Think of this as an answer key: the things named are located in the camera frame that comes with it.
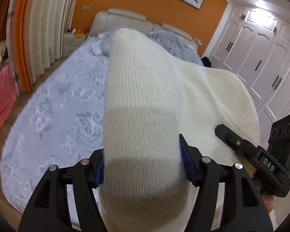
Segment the person right hand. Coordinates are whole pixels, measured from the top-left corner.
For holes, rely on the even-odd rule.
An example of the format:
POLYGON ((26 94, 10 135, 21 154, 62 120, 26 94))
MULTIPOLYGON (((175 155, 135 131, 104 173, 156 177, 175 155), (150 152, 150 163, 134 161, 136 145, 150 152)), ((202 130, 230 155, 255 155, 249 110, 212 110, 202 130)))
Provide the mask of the person right hand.
POLYGON ((268 213, 271 213, 275 207, 274 196, 273 195, 262 195, 261 197, 264 201, 264 204, 267 208, 268 213))

